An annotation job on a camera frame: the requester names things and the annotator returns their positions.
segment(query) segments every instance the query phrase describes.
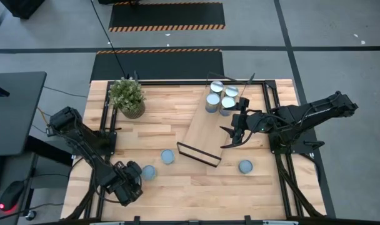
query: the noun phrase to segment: gray floor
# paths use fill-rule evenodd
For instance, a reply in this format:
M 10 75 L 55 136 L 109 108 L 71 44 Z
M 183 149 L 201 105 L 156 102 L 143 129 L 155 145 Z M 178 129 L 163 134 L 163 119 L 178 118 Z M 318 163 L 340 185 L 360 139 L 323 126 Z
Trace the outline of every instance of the gray floor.
M 96 2 L 108 26 L 112 6 Z M 284 46 L 274 0 L 221 2 L 224 30 L 109 34 L 116 47 Z M 293 46 L 380 46 L 380 0 L 280 3 Z M 0 27 L 0 49 L 108 46 L 89 0 L 47 0 L 30 20 L 8 14 Z M 333 119 L 316 128 L 317 138 L 326 142 L 321 154 L 336 216 L 380 221 L 380 51 L 295 52 L 295 56 L 308 101 L 340 90 L 359 105 L 353 117 Z M 249 78 L 252 73 L 256 79 L 293 78 L 286 51 L 223 51 L 222 57 L 225 74 L 232 78 Z M 0 54 L 0 73 L 46 71 L 50 88 L 87 95 L 94 58 L 94 53 Z M 85 103 L 83 97 L 45 89 L 39 107 L 52 114 L 68 105 L 83 113 Z M 45 130 L 38 113 L 33 124 Z M 60 144 L 34 128 L 31 134 Z M 42 173 L 51 173 L 49 163 L 40 162 Z M 63 177 L 48 179 L 54 189 L 37 191 L 32 205 L 63 202 L 66 181 Z M 56 221 L 60 212 L 61 207 L 44 208 L 32 223 Z

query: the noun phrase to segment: black desk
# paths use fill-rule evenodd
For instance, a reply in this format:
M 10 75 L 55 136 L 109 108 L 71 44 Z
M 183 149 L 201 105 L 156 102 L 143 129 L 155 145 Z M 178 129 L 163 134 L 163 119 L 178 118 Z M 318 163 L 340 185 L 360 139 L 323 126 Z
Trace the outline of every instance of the black desk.
M 0 87 L 11 93 L 0 97 L 0 156 L 6 156 L 1 158 L 0 197 L 13 181 L 26 179 L 36 163 L 36 155 L 24 150 L 45 80 L 45 72 L 0 74 Z M 11 212 L 0 210 L 0 216 L 20 211 L 26 205 L 28 187 L 17 206 Z M 18 217 L 3 219 L 0 224 L 16 224 Z

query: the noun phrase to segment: orange and black stripes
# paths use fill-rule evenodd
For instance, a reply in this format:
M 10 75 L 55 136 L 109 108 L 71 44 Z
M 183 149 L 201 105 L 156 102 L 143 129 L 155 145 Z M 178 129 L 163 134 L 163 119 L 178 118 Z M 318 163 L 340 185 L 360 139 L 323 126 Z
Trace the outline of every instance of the orange and black stripes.
M 118 2 L 115 6 L 129 4 L 129 2 Z M 139 5 L 167 5 L 167 4 L 222 4 L 221 2 L 167 2 L 167 3 L 139 3 Z
M 117 54 L 125 53 L 184 53 L 184 52 L 216 52 L 220 49 L 131 49 L 131 50 L 115 50 Z M 98 51 L 97 54 L 111 54 L 114 51 Z
M 110 27 L 110 32 L 134 32 L 134 31 L 189 31 L 189 30 L 216 30 L 224 29 L 223 24 L 205 25 L 165 25 L 165 26 L 129 26 L 129 27 Z

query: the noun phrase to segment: wooden board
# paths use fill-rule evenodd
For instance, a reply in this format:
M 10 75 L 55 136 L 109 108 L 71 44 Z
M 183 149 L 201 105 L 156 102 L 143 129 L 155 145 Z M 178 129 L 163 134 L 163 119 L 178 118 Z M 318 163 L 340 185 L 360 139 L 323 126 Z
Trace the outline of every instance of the wooden board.
M 277 91 L 281 104 L 297 104 L 296 93 L 290 79 L 278 79 Z M 84 113 L 84 123 L 98 129 L 101 122 L 106 81 L 93 81 Z M 224 149 L 217 168 L 178 154 L 176 142 L 182 141 L 190 127 L 205 86 L 143 86 L 147 100 L 146 112 L 139 119 L 130 120 L 122 113 L 117 115 L 118 140 L 112 162 L 136 161 L 141 167 L 152 164 L 157 169 L 153 181 L 143 182 L 144 194 L 128 207 L 104 203 L 103 221 L 177 220 L 243 220 L 284 219 L 284 208 L 274 156 L 269 152 L 266 134 L 253 134 L 243 146 Z M 250 99 L 251 109 L 265 109 L 262 88 L 249 86 L 244 96 Z M 107 127 L 112 111 L 108 113 Z M 163 149 L 172 149 L 175 162 L 161 162 Z M 323 200 L 314 164 L 293 155 L 294 170 L 300 190 L 322 214 Z M 254 170 L 243 175 L 238 162 L 248 159 Z M 61 217 L 71 214 L 88 188 L 90 167 L 81 161 L 72 171 L 67 187 Z M 295 214 L 293 195 L 289 189 L 292 212 Z M 114 195 L 106 196 L 116 199 Z M 95 216 L 94 197 L 92 216 Z
M 201 95 L 190 127 L 183 141 L 180 141 L 178 150 L 181 154 L 216 167 L 221 162 L 221 146 L 224 145 L 229 135 L 220 126 L 229 127 L 232 116 L 222 116 L 219 110 L 215 113 L 208 113 L 205 110 L 209 92 L 210 88 L 206 87 Z

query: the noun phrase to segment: metal can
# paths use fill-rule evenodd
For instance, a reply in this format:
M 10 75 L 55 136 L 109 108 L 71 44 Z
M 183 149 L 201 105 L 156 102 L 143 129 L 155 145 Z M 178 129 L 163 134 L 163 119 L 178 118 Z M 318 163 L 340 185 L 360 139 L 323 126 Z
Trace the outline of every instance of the metal can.
M 225 90 L 225 97 L 229 96 L 232 98 L 236 98 L 239 94 L 239 89 L 235 86 L 228 86 Z
M 221 113 L 222 116 L 230 116 L 231 111 L 225 110 L 225 109 L 233 107 L 234 105 L 236 105 L 236 102 L 233 97 L 228 97 L 228 96 L 223 97 L 222 105 L 219 112 Z
M 223 91 L 223 83 L 221 81 L 214 81 L 211 83 L 211 90 L 209 91 L 210 93 L 216 93 L 221 97 Z
M 205 110 L 209 113 L 215 113 L 218 110 L 219 102 L 221 98 L 216 93 L 210 93 L 207 95 L 207 104 Z

